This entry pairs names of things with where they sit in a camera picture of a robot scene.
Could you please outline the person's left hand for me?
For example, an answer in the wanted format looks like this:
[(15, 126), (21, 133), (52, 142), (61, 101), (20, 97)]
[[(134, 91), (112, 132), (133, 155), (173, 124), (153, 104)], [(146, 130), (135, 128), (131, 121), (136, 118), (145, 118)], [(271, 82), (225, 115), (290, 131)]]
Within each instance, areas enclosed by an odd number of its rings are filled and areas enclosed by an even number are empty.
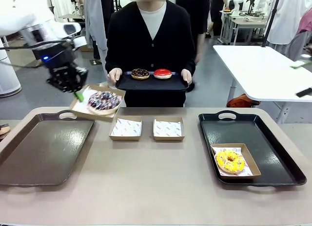
[(190, 85), (192, 83), (192, 74), (189, 70), (187, 69), (183, 69), (181, 71), (181, 76), (183, 78), (183, 80), (188, 84)]

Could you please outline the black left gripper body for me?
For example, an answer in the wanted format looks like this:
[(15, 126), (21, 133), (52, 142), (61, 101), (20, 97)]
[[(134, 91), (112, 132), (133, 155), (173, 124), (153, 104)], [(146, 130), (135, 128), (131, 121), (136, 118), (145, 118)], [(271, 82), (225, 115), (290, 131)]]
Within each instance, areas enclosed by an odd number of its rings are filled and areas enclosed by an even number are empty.
[(33, 54), (37, 60), (36, 68), (45, 67), (47, 69), (62, 69), (65, 67), (75, 69), (75, 46), (72, 42), (58, 43), (43, 49), (33, 49)]

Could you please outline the person's right hand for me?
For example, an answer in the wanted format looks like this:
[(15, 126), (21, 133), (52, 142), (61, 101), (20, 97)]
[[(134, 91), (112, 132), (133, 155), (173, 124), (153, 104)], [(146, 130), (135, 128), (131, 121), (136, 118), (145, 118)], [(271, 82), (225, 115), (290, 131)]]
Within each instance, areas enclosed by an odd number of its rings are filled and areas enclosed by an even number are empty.
[(119, 81), (121, 75), (122, 75), (122, 70), (120, 68), (113, 68), (108, 73), (108, 79), (112, 85), (115, 85)]

